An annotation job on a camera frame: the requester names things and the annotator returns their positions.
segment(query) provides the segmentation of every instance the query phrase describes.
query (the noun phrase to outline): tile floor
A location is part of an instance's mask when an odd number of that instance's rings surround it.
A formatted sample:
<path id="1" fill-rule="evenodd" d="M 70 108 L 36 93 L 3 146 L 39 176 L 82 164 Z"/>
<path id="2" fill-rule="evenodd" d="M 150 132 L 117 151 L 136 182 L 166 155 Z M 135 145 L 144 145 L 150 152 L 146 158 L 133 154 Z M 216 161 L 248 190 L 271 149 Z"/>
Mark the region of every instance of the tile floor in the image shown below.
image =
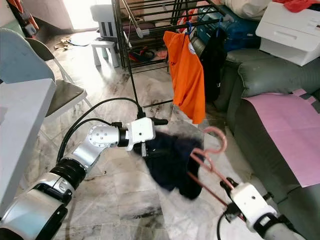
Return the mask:
<path id="1" fill-rule="evenodd" d="M 94 39 L 95 32 L 77 33 Z M 54 50 L 62 36 L 53 37 L 48 43 L 61 65 L 75 83 L 86 89 L 89 101 L 94 105 L 114 97 L 133 98 L 133 88 L 127 72 L 120 67 L 110 67 L 101 58 L 101 66 L 94 65 L 91 46 L 74 46 L 70 50 Z M 48 63 L 56 78 L 61 78 L 58 68 Z M 141 72 L 134 75 L 138 100 L 141 105 L 169 100 L 173 96 L 171 77 L 166 68 Z M 56 145 L 70 125 L 89 107 L 81 102 L 68 112 L 44 124 L 42 130 Z M 100 117 L 108 122 L 128 123 L 136 117 L 135 107 L 125 101 L 104 104 L 98 109 Z M 213 155 L 217 168 L 235 181 L 253 180 L 252 170 L 244 160 L 232 134 L 225 127 L 224 115 L 206 106 L 206 119 L 202 124 L 192 121 L 172 103 L 145 109 L 148 117 L 165 118 L 169 125 L 158 127 L 167 133 L 200 136 L 204 147 L 214 147 L 219 141 L 212 135 L 203 134 L 206 126 L 215 125 L 226 132 L 228 148 L 220 155 Z M 80 128 L 70 139 L 67 150 L 79 143 L 87 134 L 90 124 Z M 55 165 L 57 149 L 40 135 L 37 138 L 25 176 L 32 183 Z M 200 178 L 218 195 L 229 202 L 219 179 L 200 170 Z M 68 205 L 69 213 L 55 240 L 216 240 L 216 225 L 223 206 L 205 190 L 190 201 L 177 191 L 161 189 L 151 178 L 143 159 L 120 148 L 105 150 L 89 176 L 76 190 Z M 231 224 L 221 224 L 223 240 L 259 240 L 249 232 L 245 224 L 236 219 Z"/>

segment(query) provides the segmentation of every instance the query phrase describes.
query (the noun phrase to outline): pink hanger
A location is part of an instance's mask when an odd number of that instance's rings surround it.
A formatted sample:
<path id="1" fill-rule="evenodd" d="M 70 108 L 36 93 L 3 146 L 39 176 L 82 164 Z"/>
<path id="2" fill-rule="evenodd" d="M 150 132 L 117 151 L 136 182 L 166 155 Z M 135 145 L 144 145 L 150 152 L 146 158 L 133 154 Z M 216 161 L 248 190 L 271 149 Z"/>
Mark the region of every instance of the pink hanger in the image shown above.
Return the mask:
<path id="1" fill-rule="evenodd" d="M 195 160 L 200 167 L 203 167 L 204 169 L 206 169 L 208 172 L 210 173 L 215 173 L 217 174 L 222 181 L 225 182 L 225 184 L 227 184 L 231 189 L 234 189 L 234 186 L 230 183 L 230 181 L 228 181 L 226 179 L 225 176 L 223 176 L 214 166 L 213 161 L 211 160 L 211 158 L 209 157 L 209 153 L 213 153 L 213 154 L 219 154 L 222 153 L 226 150 L 227 148 L 227 138 L 226 135 L 217 127 L 215 126 L 209 126 L 207 128 L 204 129 L 203 131 L 204 133 L 215 133 L 219 136 L 220 140 L 221 140 L 221 147 L 219 149 L 213 149 L 213 148 L 208 148 L 205 150 L 202 150 L 200 148 L 194 148 L 190 154 L 190 157 Z M 209 162 L 208 164 L 205 164 L 204 161 L 201 161 L 201 159 L 196 155 L 202 155 L 204 157 L 204 160 L 207 160 Z M 219 202 L 221 202 L 223 205 L 227 206 L 227 203 L 225 201 L 223 201 L 220 197 L 218 197 L 212 190 L 210 190 L 204 183 L 202 183 L 196 176 L 194 176 L 191 172 L 187 173 L 196 183 L 198 183 L 200 186 L 202 186 L 203 188 L 205 188 L 213 197 L 215 197 Z"/>

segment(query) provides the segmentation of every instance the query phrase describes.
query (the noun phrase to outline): logo on shirt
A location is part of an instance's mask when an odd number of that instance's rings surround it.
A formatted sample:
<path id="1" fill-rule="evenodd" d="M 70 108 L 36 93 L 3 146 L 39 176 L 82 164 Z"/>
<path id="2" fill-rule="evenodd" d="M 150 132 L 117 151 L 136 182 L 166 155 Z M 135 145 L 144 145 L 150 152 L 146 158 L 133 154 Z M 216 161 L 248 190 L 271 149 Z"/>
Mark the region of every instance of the logo on shirt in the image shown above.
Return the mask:
<path id="1" fill-rule="evenodd" d="M 191 42 L 189 42 L 188 47 L 189 47 L 189 51 L 191 54 L 196 54 L 196 51 L 195 51 L 194 47 L 192 46 Z"/>

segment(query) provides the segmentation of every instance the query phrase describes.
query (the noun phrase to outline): orange shirt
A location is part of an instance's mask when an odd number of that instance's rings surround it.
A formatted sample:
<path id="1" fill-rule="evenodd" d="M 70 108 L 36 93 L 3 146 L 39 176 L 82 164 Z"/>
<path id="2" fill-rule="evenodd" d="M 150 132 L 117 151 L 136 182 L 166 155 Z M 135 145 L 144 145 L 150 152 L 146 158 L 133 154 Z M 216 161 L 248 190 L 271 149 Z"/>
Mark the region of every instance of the orange shirt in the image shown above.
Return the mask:
<path id="1" fill-rule="evenodd" d="M 188 35 L 166 31 L 163 41 L 169 54 L 174 91 L 173 103 L 192 119 L 193 124 L 200 124 L 206 114 L 205 78 L 202 64 Z"/>

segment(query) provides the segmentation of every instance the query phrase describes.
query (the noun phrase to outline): white plastic stool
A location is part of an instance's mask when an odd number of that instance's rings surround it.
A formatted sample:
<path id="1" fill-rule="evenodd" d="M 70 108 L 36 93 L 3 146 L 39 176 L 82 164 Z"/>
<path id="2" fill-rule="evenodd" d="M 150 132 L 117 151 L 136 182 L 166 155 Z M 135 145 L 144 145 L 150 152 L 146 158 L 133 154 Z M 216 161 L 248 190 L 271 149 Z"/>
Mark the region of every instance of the white plastic stool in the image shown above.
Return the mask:
<path id="1" fill-rule="evenodd" d="M 113 41 L 98 41 L 94 40 L 91 43 L 92 51 L 93 51 L 93 58 L 94 58 L 94 64 L 96 66 L 101 66 L 101 62 L 98 57 L 97 48 L 101 48 L 103 55 L 108 56 L 108 61 L 113 67 L 119 67 L 117 55 L 115 52 L 115 43 Z"/>

